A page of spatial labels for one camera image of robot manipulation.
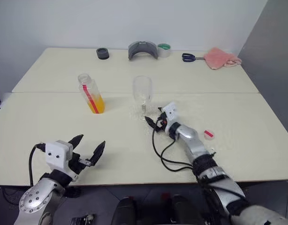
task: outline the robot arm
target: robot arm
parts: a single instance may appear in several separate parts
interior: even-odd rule
[[[40,181],[28,189],[20,199],[19,215],[15,225],[52,225],[53,215],[57,210],[65,187],[77,180],[79,173],[86,166],[94,166],[100,159],[105,142],[94,151],[90,159],[81,159],[73,152],[83,135],[76,136],[69,142],[56,141],[42,144],[46,162],[52,172],[43,175]]]
[[[184,148],[193,165],[193,173],[204,189],[207,201],[234,225],[288,225],[288,220],[264,207],[251,205],[238,184],[217,165],[205,149],[196,130],[177,122],[176,106],[170,103],[161,109],[164,131]]]

